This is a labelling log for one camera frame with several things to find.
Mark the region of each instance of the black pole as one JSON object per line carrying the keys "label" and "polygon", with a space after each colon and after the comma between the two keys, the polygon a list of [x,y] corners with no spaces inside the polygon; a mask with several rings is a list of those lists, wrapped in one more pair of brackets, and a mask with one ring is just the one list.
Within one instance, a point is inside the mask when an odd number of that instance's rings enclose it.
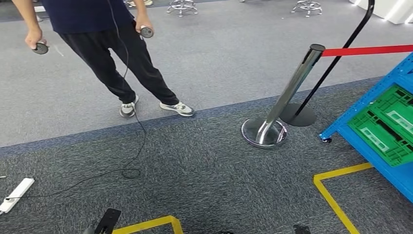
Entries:
{"label": "black pole", "polygon": [[[343,48],[349,48],[351,43],[356,39],[357,35],[360,33],[360,31],[363,29],[363,27],[367,24],[369,21],[370,17],[373,14],[374,11],[374,6],[375,6],[375,0],[369,0],[369,6],[367,8],[366,15],[364,16],[363,20],[360,22],[358,27],[355,29],[353,34],[350,36],[350,38],[347,40]],[[310,101],[310,99],[313,97],[314,93],[316,93],[317,89],[321,86],[321,84],[324,82],[324,80],[327,78],[327,76],[330,74],[330,72],[333,70],[335,65],[340,61],[341,56],[337,56],[333,62],[330,64],[330,66],[327,68],[327,70],[324,72],[324,74],[321,76],[320,80],[317,82],[317,84],[314,86],[313,90],[311,90],[310,94],[307,96],[307,98],[304,100],[304,102],[301,104],[297,112],[295,113],[296,116],[300,114],[300,112],[303,110],[303,108],[307,105],[307,103]]]}

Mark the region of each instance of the black stand leg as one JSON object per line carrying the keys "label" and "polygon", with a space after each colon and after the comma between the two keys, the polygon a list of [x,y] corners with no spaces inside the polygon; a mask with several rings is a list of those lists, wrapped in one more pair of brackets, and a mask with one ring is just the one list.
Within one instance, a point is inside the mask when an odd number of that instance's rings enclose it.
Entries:
{"label": "black stand leg", "polygon": [[[357,35],[360,33],[360,31],[363,29],[363,27],[367,24],[370,17],[372,16],[373,11],[374,11],[374,6],[375,6],[375,0],[369,0],[369,7],[367,8],[366,15],[364,16],[363,20],[361,20],[360,24],[355,29],[353,34],[351,34],[350,38],[347,40],[343,48],[349,48],[351,43],[353,43],[353,41],[356,39]],[[327,76],[330,74],[330,72],[333,70],[333,68],[338,63],[338,61],[340,61],[340,59],[341,59],[341,56],[337,56],[333,60],[333,62],[330,64],[330,66],[321,76],[320,80],[314,86],[313,90],[311,90],[311,93],[307,96],[307,98],[298,108],[297,108],[297,105],[299,104],[294,104],[294,103],[290,103],[284,108],[283,113],[281,113],[280,115],[280,118],[282,121],[284,121],[285,123],[289,125],[297,126],[297,127],[309,126],[316,121],[317,119],[316,114],[314,113],[312,109],[310,109],[309,107],[306,107],[306,105],[310,101],[310,99],[313,97],[315,92],[322,85],[322,83],[327,78]]]}

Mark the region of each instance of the power strip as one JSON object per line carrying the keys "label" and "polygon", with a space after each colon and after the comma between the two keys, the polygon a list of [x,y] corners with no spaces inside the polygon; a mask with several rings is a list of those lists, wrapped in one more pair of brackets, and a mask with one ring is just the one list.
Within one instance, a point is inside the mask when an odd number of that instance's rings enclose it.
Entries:
{"label": "power strip", "polygon": [[20,198],[12,197],[23,197],[23,195],[30,188],[30,186],[32,186],[34,182],[35,179],[33,178],[24,178],[21,181],[21,183],[13,190],[13,192],[4,199],[3,203],[0,205],[0,214],[8,213],[14,207],[14,205],[20,200]]}

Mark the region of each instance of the blue metal shelf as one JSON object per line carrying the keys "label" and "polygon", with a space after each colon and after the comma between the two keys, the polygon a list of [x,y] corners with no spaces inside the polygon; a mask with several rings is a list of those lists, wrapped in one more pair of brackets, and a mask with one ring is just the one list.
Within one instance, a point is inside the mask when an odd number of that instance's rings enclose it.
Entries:
{"label": "blue metal shelf", "polygon": [[358,112],[395,84],[413,94],[413,53],[407,56],[319,136],[325,140],[330,138],[333,133],[338,132],[407,199],[413,202],[413,162],[391,167],[347,125],[347,122]]}
{"label": "blue metal shelf", "polygon": [[410,202],[413,202],[413,162],[391,167],[348,125],[339,127],[337,132],[357,149],[357,151],[409,199]]}

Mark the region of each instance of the black pants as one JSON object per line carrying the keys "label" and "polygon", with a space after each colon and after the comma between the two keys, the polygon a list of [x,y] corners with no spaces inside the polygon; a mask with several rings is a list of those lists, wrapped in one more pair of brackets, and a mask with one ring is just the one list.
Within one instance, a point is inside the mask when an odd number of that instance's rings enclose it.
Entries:
{"label": "black pants", "polygon": [[[176,105],[179,100],[168,88],[158,69],[154,68],[146,43],[136,32],[134,23],[119,27],[119,35],[125,43],[129,62],[127,66],[139,82],[165,105]],[[135,100],[135,92],[117,72],[109,48],[127,63],[127,53],[116,29],[93,33],[60,34],[60,37],[93,70],[97,78],[124,103]]]}

